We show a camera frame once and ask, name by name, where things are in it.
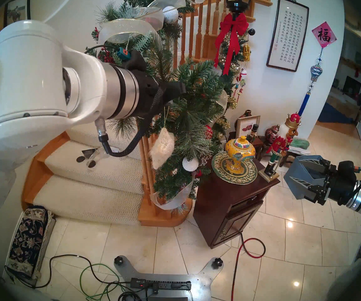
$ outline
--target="green gold plate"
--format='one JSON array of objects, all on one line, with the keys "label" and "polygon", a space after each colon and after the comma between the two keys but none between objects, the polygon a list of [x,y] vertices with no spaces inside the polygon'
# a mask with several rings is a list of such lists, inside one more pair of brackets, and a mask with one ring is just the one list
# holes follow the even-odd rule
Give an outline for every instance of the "green gold plate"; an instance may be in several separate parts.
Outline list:
[{"label": "green gold plate", "polygon": [[243,173],[240,174],[230,173],[226,168],[227,164],[233,164],[233,159],[226,152],[214,155],[211,161],[216,175],[226,182],[245,185],[252,183],[257,177],[257,168],[252,161],[240,162],[243,168]]}]

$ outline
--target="wooden floor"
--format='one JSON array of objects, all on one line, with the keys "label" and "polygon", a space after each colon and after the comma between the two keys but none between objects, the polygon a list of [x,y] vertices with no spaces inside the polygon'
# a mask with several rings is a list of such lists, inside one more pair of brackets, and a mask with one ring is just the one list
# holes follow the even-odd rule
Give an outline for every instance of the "wooden floor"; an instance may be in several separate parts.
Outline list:
[{"label": "wooden floor", "polygon": [[317,121],[316,125],[332,129],[336,132],[343,133],[355,139],[360,139],[355,124],[341,124],[341,123],[321,123]]}]

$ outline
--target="beige stair carpet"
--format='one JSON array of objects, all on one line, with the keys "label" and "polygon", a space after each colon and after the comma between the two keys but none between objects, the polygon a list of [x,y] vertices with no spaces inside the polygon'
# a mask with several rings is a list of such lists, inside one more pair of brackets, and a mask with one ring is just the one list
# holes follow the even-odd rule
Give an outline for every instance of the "beige stair carpet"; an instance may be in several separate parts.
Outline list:
[{"label": "beige stair carpet", "polygon": [[79,220],[139,225],[143,196],[53,175],[34,199],[54,214]]},{"label": "beige stair carpet", "polygon": [[[95,128],[94,123],[82,124],[72,127],[71,129],[66,131],[71,140],[77,141],[79,143],[83,143],[85,145],[89,145],[93,148],[101,147],[101,143],[98,140],[97,129]],[[126,149],[127,145],[136,135],[136,132],[132,135],[131,139],[123,139],[113,132],[112,128],[107,127],[107,133],[109,136],[109,145],[123,151]],[[132,157],[140,160],[140,147],[137,145],[135,149],[128,155],[128,157]]]},{"label": "beige stair carpet", "polygon": [[47,167],[58,176],[110,189],[143,194],[141,161],[131,157],[107,157],[97,160],[93,168],[76,158],[90,146],[68,141],[56,149],[46,160]]}]

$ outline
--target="green cable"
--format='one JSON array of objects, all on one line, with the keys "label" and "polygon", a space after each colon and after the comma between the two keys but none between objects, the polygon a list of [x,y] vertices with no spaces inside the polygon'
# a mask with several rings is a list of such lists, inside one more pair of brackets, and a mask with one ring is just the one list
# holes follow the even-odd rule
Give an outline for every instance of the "green cable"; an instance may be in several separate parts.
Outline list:
[{"label": "green cable", "polygon": [[94,301],[101,301],[103,295],[105,295],[105,294],[107,295],[108,293],[110,293],[112,290],[114,290],[114,289],[115,289],[116,287],[118,287],[119,285],[116,284],[115,287],[113,287],[111,290],[108,290],[109,284],[107,284],[107,286],[105,287],[105,289],[104,289],[104,291],[103,291],[102,293],[99,293],[99,294],[93,295],[93,296],[89,296],[88,294],[86,294],[85,291],[83,290],[83,286],[82,286],[82,284],[81,284],[81,278],[82,278],[82,276],[83,276],[83,273],[84,273],[87,269],[89,269],[89,268],[91,268],[91,267],[93,267],[93,266],[95,266],[95,265],[102,265],[102,266],[108,268],[113,274],[116,275],[116,277],[118,278],[118,282],[120,281],[120,279],[119,279],[118,274],[116,274],[110,267],[108,267],[107,265],[102,264],[102,263],[96,263],[96,264],[93,264],[93,265],[91,265],[91,266],[89,265],[88,267],[86,267],[86,268],[81,272],[81,274],[80,274],[80,289],[81,289],[81,291],[83,292],[83,294],[86,296],[86,299],[87,299],[87,300],[94,300]]}]

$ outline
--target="picture frame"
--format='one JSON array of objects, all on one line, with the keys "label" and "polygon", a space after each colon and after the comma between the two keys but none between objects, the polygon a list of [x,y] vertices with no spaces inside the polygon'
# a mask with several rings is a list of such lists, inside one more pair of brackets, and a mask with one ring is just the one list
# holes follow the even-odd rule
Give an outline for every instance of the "picture frame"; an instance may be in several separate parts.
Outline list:
[{"label": "picture frame", "polygon": [[31,19],[30,0],[10,0],[5,4],[3,27],[6,27],[16,21],[28,19]]},{"label": "picture frame", "polygon": [[291,72],[298,70],[308,18],[307,6],[293,0],[278,0],[267,67]]},{"label": "picture frame", "polygon": [[250,135],[253,125],[260,124],[260,115],[246,116],[244,118],[238,118],[238,125],[236,128],[236,139],[241,136]]}]

